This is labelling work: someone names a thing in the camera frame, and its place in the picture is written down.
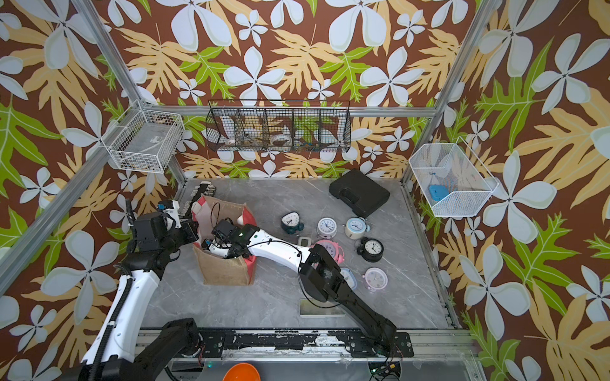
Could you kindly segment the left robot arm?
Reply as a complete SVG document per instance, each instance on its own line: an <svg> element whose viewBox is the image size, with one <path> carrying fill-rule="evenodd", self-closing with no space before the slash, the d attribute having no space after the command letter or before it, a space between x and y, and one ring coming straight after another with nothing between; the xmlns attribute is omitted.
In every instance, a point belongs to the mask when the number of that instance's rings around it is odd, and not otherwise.
<svg viewBox="0 0 610 381"><path fill-rule="evenodd" d="M191 318L165 324L151 344L136 351L144 314L165 268L172 254L197 240L197 222L170 212L128 219L133 240L116 266L118 293L94 344L63 380L154 380L175 356L200 351L199 329Z"/></svg>

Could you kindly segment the red burlap canvas bag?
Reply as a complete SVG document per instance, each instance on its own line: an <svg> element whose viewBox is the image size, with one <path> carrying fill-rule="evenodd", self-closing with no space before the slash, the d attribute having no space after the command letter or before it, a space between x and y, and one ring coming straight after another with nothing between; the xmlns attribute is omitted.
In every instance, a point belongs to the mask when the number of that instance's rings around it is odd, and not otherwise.
<svg viewBox="0 0 610 381"><path fill-rule="evenodd" d="M192 204L193 221L199 224L199 239L194 246L195 258L206 285L249 286L254 282L255 257L229 258L230 242L217 238L213 228L219 222L232 222L241 228L255 225L256 219L245 204L230 203L211 196L202 196Z"/></svg>

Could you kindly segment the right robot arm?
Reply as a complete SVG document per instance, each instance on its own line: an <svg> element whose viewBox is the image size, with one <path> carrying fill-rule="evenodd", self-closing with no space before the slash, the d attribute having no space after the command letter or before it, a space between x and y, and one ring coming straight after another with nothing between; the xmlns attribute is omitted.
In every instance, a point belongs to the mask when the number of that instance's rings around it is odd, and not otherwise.
<svg viewBox="0 0 610 381"><path fill-rule="evenodd" d="M226 260L264 258L295 271L303 294L319 303L333 302L343 308L357 322L376 353L388 356L395 349L394 323L374 311L352 290L340 266L321 245L292 244L255 225L236 226L228 218L220 220L211 234L211 238L203 239L203 249Z"/></svg>

